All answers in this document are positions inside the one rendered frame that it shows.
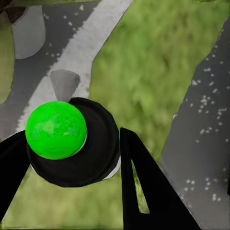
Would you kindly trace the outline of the insectifuge atomizer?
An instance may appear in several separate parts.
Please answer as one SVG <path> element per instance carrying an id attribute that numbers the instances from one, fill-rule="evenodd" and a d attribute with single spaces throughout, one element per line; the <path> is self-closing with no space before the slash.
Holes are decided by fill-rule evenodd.
<path id="1" fill-rule="evenodd" d="M 29 116 L 28 159 L 35 172 L 60 187 L 85 187 L 113 177 L 121 165 L 120 135 L 100 104 L 73 97 L 80 75 L 58 69 L 49 75 L 57 101 Z"/>

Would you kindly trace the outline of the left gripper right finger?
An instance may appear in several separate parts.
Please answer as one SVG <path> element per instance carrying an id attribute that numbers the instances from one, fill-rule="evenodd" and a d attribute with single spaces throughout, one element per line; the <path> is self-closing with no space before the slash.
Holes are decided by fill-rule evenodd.
<path id="1" fill-rule="evenodd" d="M 201 230 L 138 135 L 123 127 L 119 135 L 124 230 Z M 139 211 L 131 160 L 150 214 Z"/>

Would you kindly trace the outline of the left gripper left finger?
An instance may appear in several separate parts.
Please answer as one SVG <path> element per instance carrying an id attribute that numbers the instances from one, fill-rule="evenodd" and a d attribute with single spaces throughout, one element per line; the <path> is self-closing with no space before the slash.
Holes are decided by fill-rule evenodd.
<path id="1" fill-rule="evenodd" d="M 25 130 L 0 143 L 0 223 L 30 166 Z"/>

